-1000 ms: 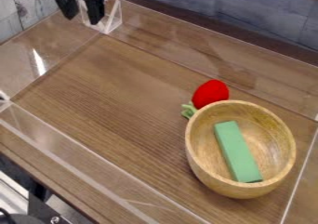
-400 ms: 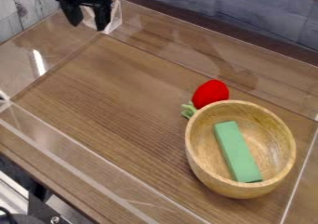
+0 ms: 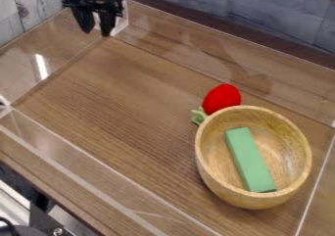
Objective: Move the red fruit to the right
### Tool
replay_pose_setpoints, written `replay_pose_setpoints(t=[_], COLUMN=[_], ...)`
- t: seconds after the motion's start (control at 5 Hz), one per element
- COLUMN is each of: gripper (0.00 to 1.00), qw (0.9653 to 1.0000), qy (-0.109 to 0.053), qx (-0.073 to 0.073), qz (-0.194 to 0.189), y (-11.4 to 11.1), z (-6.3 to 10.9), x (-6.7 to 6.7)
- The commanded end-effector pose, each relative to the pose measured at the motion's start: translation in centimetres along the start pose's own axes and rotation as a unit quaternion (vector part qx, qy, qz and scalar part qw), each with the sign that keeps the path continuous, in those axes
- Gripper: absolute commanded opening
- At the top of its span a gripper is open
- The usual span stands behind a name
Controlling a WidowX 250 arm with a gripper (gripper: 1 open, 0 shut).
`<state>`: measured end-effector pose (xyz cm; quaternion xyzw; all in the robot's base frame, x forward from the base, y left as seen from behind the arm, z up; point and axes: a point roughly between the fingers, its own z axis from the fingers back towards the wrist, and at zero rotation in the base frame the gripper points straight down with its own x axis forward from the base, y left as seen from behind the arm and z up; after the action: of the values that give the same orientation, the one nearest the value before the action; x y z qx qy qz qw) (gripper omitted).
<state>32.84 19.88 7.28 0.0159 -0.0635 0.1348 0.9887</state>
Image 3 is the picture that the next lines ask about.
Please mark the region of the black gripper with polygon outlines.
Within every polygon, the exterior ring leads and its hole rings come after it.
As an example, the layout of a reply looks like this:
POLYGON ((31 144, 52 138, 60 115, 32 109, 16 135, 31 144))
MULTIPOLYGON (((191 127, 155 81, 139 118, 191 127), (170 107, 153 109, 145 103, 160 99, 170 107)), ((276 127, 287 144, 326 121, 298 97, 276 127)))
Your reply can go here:
POLYGON ((115 28, 115 16, 123 16, 123 0, 61 0, 61 4, 72 9, 77 25, 85 33, 95 27, 92 12, 100 13, 100 33, 103 36, 109 36, 115 28))

